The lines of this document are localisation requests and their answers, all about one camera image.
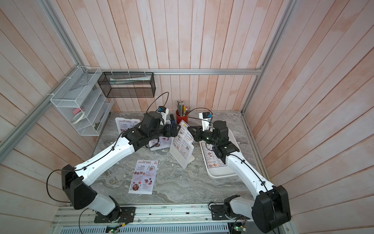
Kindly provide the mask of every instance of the wooden wall panel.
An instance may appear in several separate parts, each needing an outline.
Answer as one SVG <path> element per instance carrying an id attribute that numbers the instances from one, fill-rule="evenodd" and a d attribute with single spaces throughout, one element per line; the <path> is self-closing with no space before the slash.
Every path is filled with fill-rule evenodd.
<path id="1" fill-rule="evenodd" d="M 374 1 L 303 4 L 245 116 L 300 233 L 371 233 Z"/>
<path id="2" fill-rule="evenodd" d="M 74 65 L 38 1 L 0 3 L 0 141 Z M 50 107 L 0 165 L 2 231 L 17 227 L 46 233 L 58 206 L 66 204 L 48 197 L 48 175 L 87 160 L 94 142 L 93 137 L 81 137 Z M 51 175 L 48 187 L 52 197 L 68 201 L 60 172 Z"/>
<path id="3" fill-rule="evenodd" d="M 224 69 L 263 63 L 289 0 L 51 2 L 86 66 Z M 241 110 L 253 82 L 243 75 L 156 76 L 155 97 L 170 92 L 173 111 L 177 100 L 191 108 Z M 114 111 L 145 111 L 153 100 L 116 98 Z M 161 104 L 160 98 L 152 108 Z"/>

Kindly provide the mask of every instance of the wire mesh basket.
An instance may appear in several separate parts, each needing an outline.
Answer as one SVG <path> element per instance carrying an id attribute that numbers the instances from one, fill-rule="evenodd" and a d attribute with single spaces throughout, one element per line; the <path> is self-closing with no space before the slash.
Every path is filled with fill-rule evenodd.
<path id="1" fill-rule="evenodd" d="M 51 102 L 82 136 L 99 136 L 114 100 L 100 88 L 94 89 L 101 71 L 87 72 L 78 67 L 52 96 Z"/>
<path id="2" fill-rule="evenodd" d="M 98 80 L 106 97 L 154 97 L 152 72 L 103 72 Z"/>
<path id="3" fill-rule="evenodd" d="M 56 107 L 80 107 L 96 81 L 101 76 L 100 68 L 88 73 L 78 67 L 50 99 Z"/>
<path id="4" fill-rule="evenodd" d="M 111 99 L 110 102 L 103 102 L 99 108 L 99 111 L 92 116 L 88 116 L 87 120 L 90 124 L 85 128 L 78 130 L 81 136 L 98 136 L 100 135 L 101 129 L 103 128 L 105 121 L 109 115 L 110 109 L 114 104 L 114 100 Z"/>

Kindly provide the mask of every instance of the black wire mesh basket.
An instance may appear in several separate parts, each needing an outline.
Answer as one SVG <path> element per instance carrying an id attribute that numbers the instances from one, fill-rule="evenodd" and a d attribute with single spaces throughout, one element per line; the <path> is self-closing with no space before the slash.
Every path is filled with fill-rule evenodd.
<path id="1" fill-rule="evenodd" d="M 154 97 L 152 72 L 103 72 L 98 83 L 106 97 Z"/>

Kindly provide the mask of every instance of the metal vent grille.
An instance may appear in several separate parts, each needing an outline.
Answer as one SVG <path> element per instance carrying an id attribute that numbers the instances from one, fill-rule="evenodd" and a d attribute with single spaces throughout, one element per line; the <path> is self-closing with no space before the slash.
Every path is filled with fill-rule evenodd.
<path id="1" fill-rule="evenodd" d="M 83 233 L 104 234 L 106 226 L 84 227 Z M 140 224 L 126 225 L 121 227 L 119 233 L 137 233 L 137 234 L 197 234 L 197 233 L 228 233 L 227 223 L 209 223 L 209 224 Z M 78 234 L 79 228 L 63 227 L 60 234 Z"/>

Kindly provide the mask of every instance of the pink eraser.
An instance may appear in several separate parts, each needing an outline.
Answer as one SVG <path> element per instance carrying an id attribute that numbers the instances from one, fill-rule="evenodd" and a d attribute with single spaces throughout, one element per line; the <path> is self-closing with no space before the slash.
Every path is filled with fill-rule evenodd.
<path id="1" fill-rule="evenodd" d="M 73 110 L 74 115 L 78 114 L 79 112 L 80 112 L 80 108 L 77 108 L 77 109 Z"/>

